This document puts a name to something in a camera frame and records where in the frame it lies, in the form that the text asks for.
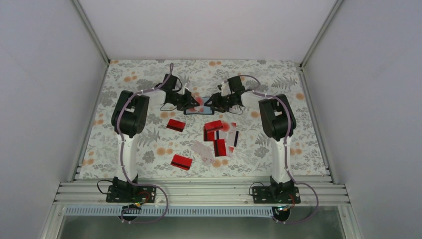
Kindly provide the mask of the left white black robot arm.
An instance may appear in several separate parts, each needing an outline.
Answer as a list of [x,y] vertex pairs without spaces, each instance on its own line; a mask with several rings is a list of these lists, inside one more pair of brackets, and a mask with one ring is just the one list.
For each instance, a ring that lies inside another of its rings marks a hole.
[[178,78],[166,74],[162,83],[137,92],[124,90],[120,93],[115,105],[111,124],[117,133],[119,143],[119,166],[121,170],[116,178],[123,182],[118,194],[127,202],[138,196],[138,173],[136,169],[137,144],[146,125],[148,109],[151,106],[171,104],[178,111],[198,107],[190,90],[183,85],[176,90]]

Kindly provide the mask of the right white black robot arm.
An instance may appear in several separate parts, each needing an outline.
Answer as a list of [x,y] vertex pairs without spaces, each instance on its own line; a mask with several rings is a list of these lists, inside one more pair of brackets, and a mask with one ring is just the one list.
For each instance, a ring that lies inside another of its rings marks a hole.
[[229,78],[227,83],[229,94],[215,93],[204,105],[220,113],[226,113],[234,106],[260,111],[263,131],[271,140],[273,156],[269,195],[274,202],[281,203],[295,186],[289,166],[290,146],[297,123],[288,98],[284,94],[271,95],[246,89],[240,76]]

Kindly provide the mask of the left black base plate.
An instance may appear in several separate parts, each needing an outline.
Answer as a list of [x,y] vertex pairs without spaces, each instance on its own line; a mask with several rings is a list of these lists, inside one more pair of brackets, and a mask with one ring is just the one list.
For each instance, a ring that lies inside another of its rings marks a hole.
[[154,186],[134,186],[114,177],[105,200],[108,203],[154,203],[156,191]]

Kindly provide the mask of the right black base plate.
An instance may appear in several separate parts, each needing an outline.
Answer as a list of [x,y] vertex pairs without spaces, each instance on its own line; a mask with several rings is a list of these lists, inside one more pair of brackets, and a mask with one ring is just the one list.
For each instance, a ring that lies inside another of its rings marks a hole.
[[293,181],[287,183],[271,183],[265,186],[263,183],[254,182],[248,190],[255,204],[299,204],[301,202],[298,187]]

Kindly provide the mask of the white card black stripe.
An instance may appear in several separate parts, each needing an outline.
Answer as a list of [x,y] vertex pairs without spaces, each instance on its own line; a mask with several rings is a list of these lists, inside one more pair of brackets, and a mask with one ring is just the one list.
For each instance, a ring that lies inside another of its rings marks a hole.
[[230,147],[237,147],[239,131],[237,130],[237,124],[230,122],[229,129],[226,132],[226,143]]

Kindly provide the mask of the floral patterned table mat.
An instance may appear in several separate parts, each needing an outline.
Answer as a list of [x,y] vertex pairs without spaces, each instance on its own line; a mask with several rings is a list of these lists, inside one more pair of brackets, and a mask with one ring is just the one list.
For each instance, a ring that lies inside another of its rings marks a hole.
[[[136,92],[162,82],[169,65],[170,60],[111,60],[80,178],[112,178],[121,171],[118,136],[111,124],[118,97],[123,90]],[[236,75],[248,89],[286,95],[297,121],[290,148],[291,173],[326,174],[293,61],[175,60],[173,74],[199,103],[216,93],[223,80]],[[270,139],[262,129],[260,112],[253,108],[234,107],[213,115],[196,108],[185,115],[171,104],[154,106],[148,110],[136,152],[137,172],[144,178],[268,176],[272,169]]]

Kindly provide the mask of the aluminium rail frame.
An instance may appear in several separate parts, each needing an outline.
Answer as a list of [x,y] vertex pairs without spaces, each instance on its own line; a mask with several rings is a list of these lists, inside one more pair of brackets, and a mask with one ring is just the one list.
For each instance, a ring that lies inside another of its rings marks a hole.
[[[361,233],[351,207],[347,189],[328,175],[298,176],[299,207],[333,207],[339,214],[340,230],[347,239],[359,239]],[[164,192],[154,190],[150,202],[142,206],[142,216],[222,216],[270,218],[275,203],[257,204],[252,184],[268,183],[266,176],[223,178],[156,178],[151,183]],[[107,182],[78,179],[60,183],[42,238],[57,239],[65,216],[117,216],[129,203],[108,202]]]

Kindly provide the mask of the red card black stripe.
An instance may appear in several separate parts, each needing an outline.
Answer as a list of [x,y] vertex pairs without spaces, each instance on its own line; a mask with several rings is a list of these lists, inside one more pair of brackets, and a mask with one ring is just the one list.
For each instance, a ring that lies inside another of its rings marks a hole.
[[184,156],[175,154],[172,158],[171,165],[180,169],[189,171],[193,160]]

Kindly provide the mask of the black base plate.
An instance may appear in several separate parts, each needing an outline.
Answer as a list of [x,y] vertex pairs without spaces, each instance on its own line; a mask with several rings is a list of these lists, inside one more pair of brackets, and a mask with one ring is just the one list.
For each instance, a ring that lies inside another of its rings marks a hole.
[[254,182],[248,190],[255,204],[299,204],[301,202],[298,187],[293,181],[287,183],[271,183],[265,186],[263,183]]
[[108,203],[154,203],[156,191],[154,186],[134,186],[114,177],[105,200]]

